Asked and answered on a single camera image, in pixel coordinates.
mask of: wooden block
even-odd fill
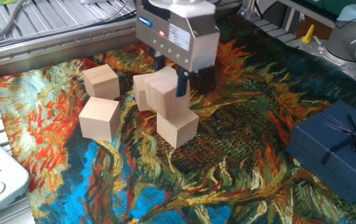
[[[91,97],[113,100],[120,96],[118,76],[109,65],[83,71],[85,90]]]
[[[145,84],[143,81],[145,77],[148,77],[150,75],[153,75],[153,73],[134,76],[134,96],[139,111],[147,111],[152,109],[148,105],[148,101],[146,100]]]
[[[157,133],[172,147],[178,148],[196,136],[199,116],[187,109],[185,114],[165,119],[157,114]]]
[[[112,141],[120,126],[119,102],[91,97],[78,118],[84,138]]]
[[[186,94],[176,97],[178,76],[173,68],[166,66],[143,80],[148,105],[165,119],[187,112],[190,103],[189,81]]]

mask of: metal frame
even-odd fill
[[[305,15],[307,15],[307,16],[315,19],[316,21],[321,22],[321,23],[323,23],[323,24],[325,24],[325,25],[327,25],[327,26],[329,26],[331,28],[335,27],[335,24],[334,24],[334,22],[332,20],[327,19],[326,17],[321,16],[318,13],[316,13],[316,12],[314,12],[314,11],[304,7],[304,6],[301,6],[301,5],[295,3],[295,2],[293,2],[291,0],[278,0],[278,1],[283,3],[283,4],[285,4],[285,5],[287,5],[288,7],[292,8],[292,9],[294,9],[296,11],[304,13]]]

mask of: blue ribbon bow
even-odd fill
[[[337,121],[335,118],[333,118],[331,115],[329,115],[328,113],[322,111],[321,112],[326,118],[328,118],[331,122],[328,121],[324,121],[323,124],[336,130],[339,131],[343,134],[346,134],[349,136],[349,140],[346,139],[340,143],[338,143],[337,145],[335,145],[334,147],[332,147],[331,149],[327,150],[325,156],[322,159],[322,164],[326,164],[327,160],[330,158],[330,156],[334,153],[337,152],[338,150],[342,149],[344,146],[351,144],[352,146],[352,150],[354,152],[356,152],[356,125],[351,117],[351,115],[347,114],[348,116],[348,120],[350,122],[351,128],[346,127],[345,125],[343,125],[340,121]]]

